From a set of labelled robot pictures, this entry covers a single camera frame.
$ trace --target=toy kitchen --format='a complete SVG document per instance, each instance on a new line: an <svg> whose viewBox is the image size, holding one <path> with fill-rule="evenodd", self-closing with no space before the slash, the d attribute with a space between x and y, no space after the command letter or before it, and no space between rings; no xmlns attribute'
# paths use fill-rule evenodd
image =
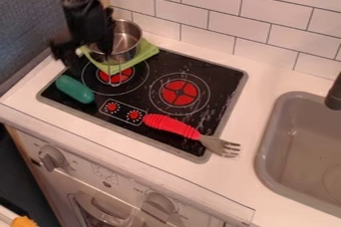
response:
<svg viewBox="0 0 341 227"><path fill-rule="evenodd" d="M45 50L0 84L0 121L61 226L340 225L332 81L116 28L131 33L116 59Z"/></svg>

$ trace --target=toy stove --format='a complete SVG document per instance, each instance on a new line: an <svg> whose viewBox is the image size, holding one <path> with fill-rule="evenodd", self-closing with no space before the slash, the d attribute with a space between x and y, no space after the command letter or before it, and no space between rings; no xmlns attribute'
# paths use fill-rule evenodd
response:
<svg viewBox="0 0 341 227"><path fill-rule="evenodd" d="M147 127L143 116L166 114L202 134L219 135L246 80L241 71L167 51L122 71L120 85L120 75L108 76L86 58L77 62L76 71L64 75L90 88L95 102L81 104L52 82L41 93L44 103L194 162L208 156L199 141Z"/></svg>

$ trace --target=red fork handle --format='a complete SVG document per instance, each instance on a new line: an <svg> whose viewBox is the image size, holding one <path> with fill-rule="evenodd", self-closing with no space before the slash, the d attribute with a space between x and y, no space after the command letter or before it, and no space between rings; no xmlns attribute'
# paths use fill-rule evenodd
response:
<svg viewBox="0 0 341 227"><path fill-rule="evenodd" d="M150 127L176 133L190 139L199 140L201 137L200 132L192 126L162 114L146 114L144 123Z"/></svg>

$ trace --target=faucet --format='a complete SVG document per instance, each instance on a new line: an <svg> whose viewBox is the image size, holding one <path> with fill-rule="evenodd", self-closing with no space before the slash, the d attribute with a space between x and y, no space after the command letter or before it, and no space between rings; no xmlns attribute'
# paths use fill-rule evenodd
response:
<svg viewBox="0 0 341 227"><path fill-rule="evenodd" d="M341 111L341 73L337 76L325 100L325 106L333 111Z"/></svg>

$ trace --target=stove knob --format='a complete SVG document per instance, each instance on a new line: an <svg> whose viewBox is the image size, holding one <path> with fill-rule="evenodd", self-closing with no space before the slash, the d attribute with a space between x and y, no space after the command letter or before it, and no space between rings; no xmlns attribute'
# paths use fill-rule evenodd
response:
<svg viewBox="0 0 341 227"><path fill-rule="evenodd" d="M67 165L67 159L64 154L52 145L44 145L38 154L46 170L49 172L52 172L57 167L65 167Z"/></svg>
<svg viewBox="0 0 341 227"><path fill-rule="evenodd" d="M176 213L174 204L167 197L155 192L148 195L142 210L165 223Z"/></svg>

